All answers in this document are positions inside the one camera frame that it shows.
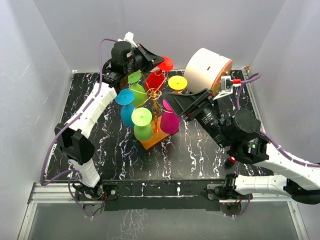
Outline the orange plastic wine glass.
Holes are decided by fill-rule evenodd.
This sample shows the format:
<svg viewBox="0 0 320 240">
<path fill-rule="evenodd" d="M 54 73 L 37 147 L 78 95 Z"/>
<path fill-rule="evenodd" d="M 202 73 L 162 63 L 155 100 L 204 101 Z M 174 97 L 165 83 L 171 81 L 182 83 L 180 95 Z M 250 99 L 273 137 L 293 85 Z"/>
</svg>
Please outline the orange plastic wine glass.
<svg viewBox="0 0 320 240">
<path fill-rule="evenodd" d="M 188 81 L 183 76 L 174 75 L 169 78 L 168 85 L 175 93 L 180 93 L 187 87 Z"/>
</svg>

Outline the magenta plastic wine glass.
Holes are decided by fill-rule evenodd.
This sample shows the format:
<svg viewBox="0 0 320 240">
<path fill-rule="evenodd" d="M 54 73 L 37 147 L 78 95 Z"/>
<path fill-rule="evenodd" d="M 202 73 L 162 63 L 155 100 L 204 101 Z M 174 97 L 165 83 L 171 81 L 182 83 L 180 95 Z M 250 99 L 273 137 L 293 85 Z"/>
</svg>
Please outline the magenta plastic wine glass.
<svg viewBox="0 0 320 240">
<path fill-rule="evenodd" d="M 173 135 L 180 128 L 180 119 L 172 111 L 165 99 L 162 100 L 162 103 L 166 112 L 161 117 L 160 128 L 164 133 Z"/>
</svg>

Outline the red plastic wine glass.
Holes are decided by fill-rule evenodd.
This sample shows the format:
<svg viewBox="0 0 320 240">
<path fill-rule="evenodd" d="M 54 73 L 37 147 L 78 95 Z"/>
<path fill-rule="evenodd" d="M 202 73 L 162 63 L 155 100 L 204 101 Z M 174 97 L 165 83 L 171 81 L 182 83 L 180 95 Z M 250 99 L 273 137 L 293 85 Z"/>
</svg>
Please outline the red plastic wine glass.
<svg viewBox="0 0 320 240">
<path fill-rule="evenodd" d="M 145 89 L 148 90 L 159 90 L 162 91 L 162 88 L 165 84 L 165 72 L 171 71 L 174 68 L 173 61 L 167 56 L 162 56 L 164 61 L 157 65 L 158 69 L 151 72 L 144 83 Z"/>
</svg>

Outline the green plastic wine glass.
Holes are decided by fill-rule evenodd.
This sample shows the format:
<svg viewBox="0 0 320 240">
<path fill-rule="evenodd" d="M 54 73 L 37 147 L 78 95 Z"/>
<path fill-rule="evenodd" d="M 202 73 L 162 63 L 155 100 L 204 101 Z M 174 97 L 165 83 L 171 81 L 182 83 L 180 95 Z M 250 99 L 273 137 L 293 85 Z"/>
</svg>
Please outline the green plastic wine glass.
<svg viewBox="0 0 320 240">
<path fill-rule="evenodd" d="M 136 108 L 131 115 L 134 123 L 134 136 L 139 141 L 148 141 L 153 135 L 153 127 L 151 124 L 152 113 L 145 107 Z"/>
<path fill-rule="evenodd" d="M 134 106 L 139 106 L 147 100 L 147 94 L 145 89 L 138 84 L 138 81 L 141 79 L 142 74 L 140 71 L 136 71 L 128 76 L 128 83 L 130 84 L 129 89 L 134 94 L 134 99 L 132 104 Z"/>
</svg>

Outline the blue plastic wine glass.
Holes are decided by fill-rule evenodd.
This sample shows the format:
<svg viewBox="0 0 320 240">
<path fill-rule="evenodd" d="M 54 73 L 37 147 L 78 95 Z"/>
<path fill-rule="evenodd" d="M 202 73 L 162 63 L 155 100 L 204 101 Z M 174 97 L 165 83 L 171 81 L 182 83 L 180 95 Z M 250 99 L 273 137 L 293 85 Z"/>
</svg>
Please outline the blue plastic wine glass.
<svg viewBox="0 0 320 240">
<path fill-rule="evenodd" d="M 134 98 L 135 95 L 130 89 L 121 90 L 115 98 L 116 103 L 122 106 L 120 116 L 122 123 L 127 127 L 134 126 L 132 121 L 132 113 L 135 109 L 135 106 L 132 104 Z"/>
</svg>

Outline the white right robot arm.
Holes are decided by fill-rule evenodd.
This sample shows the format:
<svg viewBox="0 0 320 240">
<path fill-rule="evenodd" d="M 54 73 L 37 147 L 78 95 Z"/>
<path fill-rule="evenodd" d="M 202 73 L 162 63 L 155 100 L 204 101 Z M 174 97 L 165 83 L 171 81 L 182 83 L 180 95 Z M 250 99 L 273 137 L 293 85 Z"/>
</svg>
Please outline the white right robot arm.
<svg viewBox="0 0 320 240">
<path fill-rule="evenodd" d="M 177 117 L 196 120 L 218 146 L 229 148 L 228 160 L 260 166 L 274 173 L 264 176 L 227 174 L 224 185 L 205 189 L 207 195 L 227 200 L 253 193 L 275 194 L 298 203 L 319 204 L 319 164 L 281 155 L 261 133 L 261 121 L 251 111 L 240 109 L 224 119 L 217 100 L 207 88 L 192 94 L 164 93 L 163 99 Z"/>
</svg>

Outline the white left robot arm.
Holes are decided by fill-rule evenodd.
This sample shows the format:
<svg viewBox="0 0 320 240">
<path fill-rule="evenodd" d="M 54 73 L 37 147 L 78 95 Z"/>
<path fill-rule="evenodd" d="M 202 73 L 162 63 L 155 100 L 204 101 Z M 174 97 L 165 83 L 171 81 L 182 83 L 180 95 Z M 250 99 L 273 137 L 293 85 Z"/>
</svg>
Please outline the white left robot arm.
<svg viewBox="0 0 320 240">
<path fill-rule="evenodd" d="M 99 80 L 85 102 L 65 124 L 56 125 L 57 147 L 80 174 L 80 182 L 86 186 L 85 192 L 91 199 L 99 199 L 104 189 L 98 184 L 100 175 L 93 162 L 95 147 L 89 140 L 94 125 L 128 83 L 129 75 L 137 71 L 148 73 L 164 60 L 141 44 L 127 40 L 115 42 L 110 59 L 100 64 Z"/>
</svg>

